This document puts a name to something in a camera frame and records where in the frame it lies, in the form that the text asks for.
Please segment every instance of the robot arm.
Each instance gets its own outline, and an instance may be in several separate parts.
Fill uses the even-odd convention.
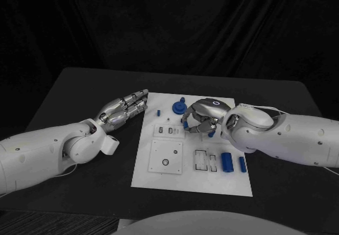
[[[147,109],[142,90],[109,102],[96,118],[21,133],[0,141],[0,194],[27,188],[100,151],[112,155],[118,140],[106,135]]]
[[[216,113],[211,111],[214,105],[209,105],[206,109],[209,113]],[[222,117],[209,118],[220,120],[220,137],[239,151],[252,153],[259,150],[271,157],[302,165],[339,167],[337,121],[289,114],[271,118],[265,112],[243,104],[224,110]]]

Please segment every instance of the table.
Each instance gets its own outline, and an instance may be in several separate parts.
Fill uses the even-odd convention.
[[[93,118],[106,102],[141,89],[232,97],[236,104],[273,106],[292,114],[320,116],[305,86],[297,81],[66,68],[27,131]],[[285,162],[258,151],[246,154],[253,197],[132,188],[141,123],[142,114],[110,133],[119,140],[112,156],[99,153],[70,175],[2,197],[0,209],[128,219],[214,210],[263,218],[302,231],[339,233],[339,177],[323,168]]]

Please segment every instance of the silver metal part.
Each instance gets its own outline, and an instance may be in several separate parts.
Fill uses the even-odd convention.
[[[132,118],[138,113],[147,109],[148,90],[142,90],[125,96],[122,99],[112,100],[102,108],[93,118],[96,124],[102,127],[105,133],[116,130],[126,119]]]
[[[190,133],[210,133],[216,129],[216,124],[222,123],[223,116],[230,110],[230,107],[219,100],[206,98],[198,99],[187,108],[183,116],[181,122],[187,121],[187,117],[191,117],[200,122],[200,125],[193,127],[185,127],[184,131]]]

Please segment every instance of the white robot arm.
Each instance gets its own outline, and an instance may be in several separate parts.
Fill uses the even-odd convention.
[[[147,109],[142,90],[115,99],[95,119],[21,133],[0,141],[0,194],[27,188],[54,177],[100,151],[112,155],[118,140],[106,133]]]
[[[187,125],[190,113],[201,120],[197,127]],[[302,165],[339,167],[339,122],[334,120],[289,114],[271,118],[255,106],[239,104],[230,109],[222,101],[206,98],[187,108],[181,121],[191,133],[210,133],[220,124],[220,137],[245,153],[259,150]]]

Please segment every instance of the peg board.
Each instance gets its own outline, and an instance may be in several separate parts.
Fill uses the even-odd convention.
[[[219,125],[211,138],[209,138],[206,134],[191,134],[187,132],[184,132],[184,138],[181,138],[181,136],[178,138],[177,136],[170,137],[167,135],[165,137],[161,137],[154,135],[154,128],[158,128],[157,124],[162,125],[164,127],[170,125],[181,126],[181,115],[174,114],[171,111],[171,105],[180,100],[181,97],[185,99],[187,107],[203,98],[214,98],[223,101],[230,108],[235,107],[235,100],[230,98],[148,93],[148,108],[144,112],[131,187],[229,194],[250,197],[252,190],[248,169],[246,173],[242,173],[237,162],[237,158],[243,157],[243,152],[237,151],[230,143],[220,138]],[[188,126],[198,124],[191,116],[188,117],[187,121]],[[181,143],[180,174],[148,171],[152,141],[171,141],[172,143]],[[210,170],[194,170],[194,150],[204,150],[207,155],[216,156],[216,172],[210,172]],[[220,153],[223,152],[229,152],[232,154],[235,171],[230,173],[224,173],[222,171]]]

